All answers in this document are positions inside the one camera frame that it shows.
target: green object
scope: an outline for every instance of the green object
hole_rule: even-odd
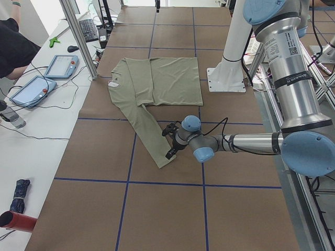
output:
[[[157,166],[165,166],[174,159],[165,158],[171,147],[146,105],[202,106],[197,58],[122,59],[111,73],[108,89],[112,102],[126,116]]]
[[[60,43],[61,41],[58,41],[57,37],[54,37],[52,39],[49,40],[50,41],[50,44],[49,44],[49,47],[52,48],[54,43]]]
[[[14,5],[17,5],[17,6],[20,6],[20,7],[21,7],[21,3],[19,3],[19,2],[12,2],[12,4],[14,4]]]

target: keyboard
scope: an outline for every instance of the keyboard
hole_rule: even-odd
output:
[[[80,29],[84,35],[86,42],[99,40],[95,25],[92,19],[84,19],[79,21]]]

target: red cylinder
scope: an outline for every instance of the red cylinder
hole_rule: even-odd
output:
[[[36,218],[13,211],[7,211],[0,216],[0,227],[31,233],[32,230],[34,230],[36,221]]]

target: blue tablet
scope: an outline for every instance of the blue tablet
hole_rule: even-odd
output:
[[[67,79],[74,73],[78,60],[76,55],[56,55],[44,76],[50,79]]]
[[[25,84],[9,100],[18,106],[33,107],[40,103],[57,85],[57,82],[43,76],[36,76]]]

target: plastic bottle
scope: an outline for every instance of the plastic bottle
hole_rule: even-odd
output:
[[[24,119],[11,107],[7,106],[7,103],[3,100],[0,100],[0,115],[5,121],[12,123],[16,128],[22,128],[26,125]]]

